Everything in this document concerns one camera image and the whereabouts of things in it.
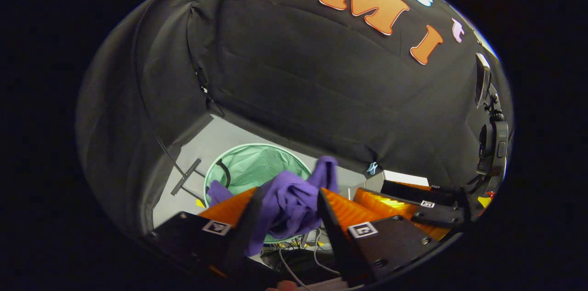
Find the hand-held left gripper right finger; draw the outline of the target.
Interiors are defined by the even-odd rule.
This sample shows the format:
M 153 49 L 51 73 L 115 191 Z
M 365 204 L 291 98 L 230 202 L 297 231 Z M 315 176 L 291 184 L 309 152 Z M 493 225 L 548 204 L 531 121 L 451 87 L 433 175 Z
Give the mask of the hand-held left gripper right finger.
M 349 285 L 386 279 L 435 248 L 435 240 L 404 218 L 385 218 L 326 188 L 320 189 L 317 205 L 338 270 Z

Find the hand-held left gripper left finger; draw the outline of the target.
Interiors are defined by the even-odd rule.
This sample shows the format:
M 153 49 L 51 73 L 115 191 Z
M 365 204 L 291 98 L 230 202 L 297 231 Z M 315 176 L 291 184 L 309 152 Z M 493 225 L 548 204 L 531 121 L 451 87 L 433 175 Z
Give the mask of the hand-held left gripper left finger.
M 254 234 L 262 193 L 252 189 L 218 204 L 208 217 L 179 212 L 147 234 L 150 247 L 200 278 L 243 283 L 250 277 L 244 252 Z

